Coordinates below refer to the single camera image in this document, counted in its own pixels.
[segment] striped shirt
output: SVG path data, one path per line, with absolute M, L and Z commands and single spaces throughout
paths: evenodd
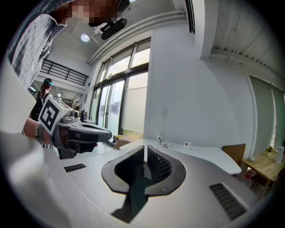
M 74 0 L 42 0 L 24 20 L 9 48 L 8 58 L 23 85 L 28 88 L 41 70 L 53 38 L 66 26 L 48 13 Z

